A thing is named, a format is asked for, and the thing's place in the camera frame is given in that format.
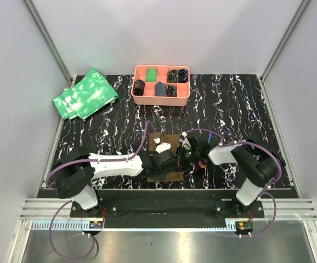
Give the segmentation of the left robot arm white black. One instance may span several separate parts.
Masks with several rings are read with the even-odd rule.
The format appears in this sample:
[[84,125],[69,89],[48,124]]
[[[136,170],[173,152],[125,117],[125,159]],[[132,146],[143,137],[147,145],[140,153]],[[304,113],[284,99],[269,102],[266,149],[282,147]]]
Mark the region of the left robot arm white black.
[[101,203],[91,187],[91,181],[98,178],[112,176],[143,175],[162,180],[166,174],[176,171],[179,162],[171,150],[163,152],[145,151],[125,156],[104,156],[77,151],[75,159],[56,164],[48,187],[56,191],[60,199],[71,199],[78,203],[82,210],[90,217],[101,212]]

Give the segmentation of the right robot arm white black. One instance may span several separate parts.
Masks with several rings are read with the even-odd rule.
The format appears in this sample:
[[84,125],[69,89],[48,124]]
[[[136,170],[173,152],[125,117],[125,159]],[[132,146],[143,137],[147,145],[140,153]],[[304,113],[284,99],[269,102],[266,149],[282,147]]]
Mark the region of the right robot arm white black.
[[251,204],[270,186],[276,182],[286,167],[284,159],[271,150],[248,139],[220,145],[212,148],[209,144],[199,144],[193,137],[179,138],[177,147],[179,167],[194,163],[204,169],[206,166],[235,163],[246,175],[241,188],[236,193],[236,201],[232,203],[232,211],[238,217],[251,212]]

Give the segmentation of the brown cloth napkin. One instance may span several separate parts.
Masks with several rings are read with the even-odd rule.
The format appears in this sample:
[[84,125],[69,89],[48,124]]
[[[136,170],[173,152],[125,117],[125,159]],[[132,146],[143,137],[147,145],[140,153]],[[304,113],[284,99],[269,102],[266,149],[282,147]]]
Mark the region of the brown cloth napkin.
[[[172,153],[176,154],[177,147],[180,145],[179,142],[179,134],[165,134],[165,133],[157,133],[161,142],[166,142],[171,144]],[[154,134],[149,134],[149,144],[148,148],[150,151],[153,151],[156,148],[156,144],[154,142]],[[176,170],[171,173],[165,175],[164,179],[153,179],[147,178],[147,182],[178,182],[183,181],[183,171]]]

